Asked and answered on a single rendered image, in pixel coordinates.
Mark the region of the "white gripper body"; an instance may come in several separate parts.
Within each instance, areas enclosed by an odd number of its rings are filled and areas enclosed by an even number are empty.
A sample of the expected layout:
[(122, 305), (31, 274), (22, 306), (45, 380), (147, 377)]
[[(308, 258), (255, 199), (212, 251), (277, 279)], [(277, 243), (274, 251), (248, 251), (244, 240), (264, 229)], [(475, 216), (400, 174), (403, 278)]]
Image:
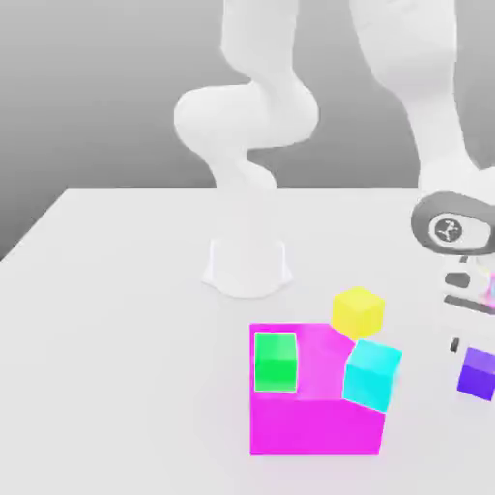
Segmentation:
[(452, 294), (444, 297), (441, 321), (462, 334), (495, 335), (495, 307)]

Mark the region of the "small purple cube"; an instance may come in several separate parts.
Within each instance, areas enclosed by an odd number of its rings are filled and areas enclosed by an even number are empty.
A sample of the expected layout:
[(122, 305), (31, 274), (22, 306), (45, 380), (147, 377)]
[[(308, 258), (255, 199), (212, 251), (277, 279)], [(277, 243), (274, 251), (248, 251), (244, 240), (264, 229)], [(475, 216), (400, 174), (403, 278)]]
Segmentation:
[(457, 390), (491, 401), (495, 394), (495, 355), (468, 347), (459, 374)]

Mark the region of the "small cyan cube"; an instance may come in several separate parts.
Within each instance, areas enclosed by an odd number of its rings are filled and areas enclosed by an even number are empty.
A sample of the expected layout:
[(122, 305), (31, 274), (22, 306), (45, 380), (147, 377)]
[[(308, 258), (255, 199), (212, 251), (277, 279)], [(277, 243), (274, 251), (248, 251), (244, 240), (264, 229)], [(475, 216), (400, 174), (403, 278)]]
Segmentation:
[(358, 340), (346, 362), (342, 397), (386, 413), (401, 359), (401, 350), (371, 340)]

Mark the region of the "small yellow cube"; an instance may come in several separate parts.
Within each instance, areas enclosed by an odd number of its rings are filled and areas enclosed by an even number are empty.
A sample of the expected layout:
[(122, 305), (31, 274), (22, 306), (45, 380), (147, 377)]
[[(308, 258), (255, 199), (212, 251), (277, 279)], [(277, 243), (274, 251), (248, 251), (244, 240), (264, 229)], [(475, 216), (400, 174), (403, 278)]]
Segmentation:
[(370, 337), (383, 326), (385, 300), (361, 286), (334, 296), (331, 325), (352, 340)]

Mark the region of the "small green cube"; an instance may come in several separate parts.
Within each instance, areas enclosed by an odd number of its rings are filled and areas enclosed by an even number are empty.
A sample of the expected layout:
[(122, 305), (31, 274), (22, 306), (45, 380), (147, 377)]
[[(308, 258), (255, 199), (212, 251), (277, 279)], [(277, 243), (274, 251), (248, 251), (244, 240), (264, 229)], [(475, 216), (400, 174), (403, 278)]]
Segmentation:
[(254, 334), (254, 389), (294, 393), (298, 383), (298, 347), (294, 333)]

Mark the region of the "large magenta box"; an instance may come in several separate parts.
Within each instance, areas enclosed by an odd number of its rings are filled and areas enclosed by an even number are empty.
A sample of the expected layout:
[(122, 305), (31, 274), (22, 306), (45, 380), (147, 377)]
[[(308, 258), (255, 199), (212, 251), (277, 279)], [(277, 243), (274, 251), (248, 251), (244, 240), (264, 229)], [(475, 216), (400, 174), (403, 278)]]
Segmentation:
[[(254, 334), (294, 333), (294, 393), (254, 389)], [(386, 415), (342, 397), (355, 342), (328, 323), (249, 325), (249, 453), (252, 455), (376, 455)]]

